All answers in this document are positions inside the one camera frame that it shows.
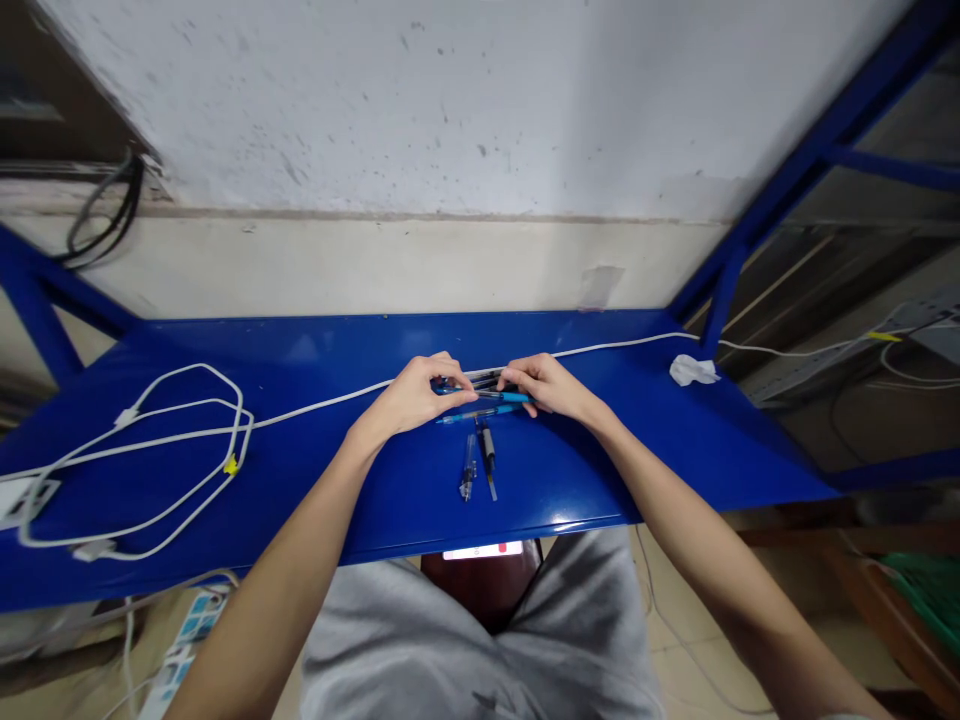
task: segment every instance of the green object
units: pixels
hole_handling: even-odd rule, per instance
[[[880,562],[930,631],[960,657],[960,558],[894,553]]]

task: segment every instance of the gray shorts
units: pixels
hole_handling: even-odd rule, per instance
[[[339,568],[301,717],[666,717],[628,532],[558,538],[494,637],[406,560]]]

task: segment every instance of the blue shelf surface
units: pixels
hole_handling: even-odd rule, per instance
[[[46,465],[109,429],[164,372],[209,363],[243,390],[257,420],[394,377],[414,355],[448,350],[464,369],[679,330],[664,310],[580,314],[242,318],[148,322],[70,381],[0,443],[0,473]],[[729,380],[677,386],[673,358],[688,339],[590,352],[562,362],[719,511],[835,497],[780,428]],[[203,371],[175,377],[143,411],[208,397],[233,400]],[[139,562],[74,560],[66,548],[28,550],[0,533],[0,610],[118,597],[168,587],[217,567],[249,568],[333,457],[372,393],[256,430],[242,471],[170,546]],[[193,408],[151,418],[102,446],[224,427],[233,411]],[[430,424],[387,443],[367,478],[342,564],[439,552],[640,521],[594,438],[558,416],[490,419],[497,449],[494,503],[485,482],[469,503],[458,486],[472,424]],[[171,443],[60,470],[62,486],[33,524],[41,539],[135,525],[165,509],[221,460],[227,435]],[[209,491],[119,540],[138,552],[165,538]]]

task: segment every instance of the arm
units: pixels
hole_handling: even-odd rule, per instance
[[[813,632],[757,557],[607,405],[550,355],[510,363],[527,406],[582,422],[603,445],[660,547],[756,675],[782,718],[851,713],[891,720]]]
[[[440,375],[454,378],[464,392],[435,395],[430,380]],[[448,353],[410,361],[350,428],[323,475],[230,599],[174,697],[168,720],[273,714],[323,605],[377,453],[393,435],[476,399]]]

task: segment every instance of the blue pen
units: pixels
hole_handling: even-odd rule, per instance
[[[477,410],[472,413],[459,413],[457,415],[447,415],[442,418],[437,418],[434,420],[438,425],[452,425],[455,422],[460,422],[461,420],[472,420],[475,417],[486,417],[487,415],[502,415],[503,413],[515,412],[523,408],[523,405],[519,403],[510,403],[508,405],[497,405],[495,408],[487,408],[486,410]]]
[[[523,393],[502,393],[495,390],[474,390],[480,397],[496,398],[504,402],[533,402],[533,398]]]
[[[437,395],[451,395],[460,392],[460,388],[435,388],[434,392]],[[532,397],[523,393],[504,393],[496,390],[474,390],[474,392],[482,398],[503,400],[504,402],[535,402]]]

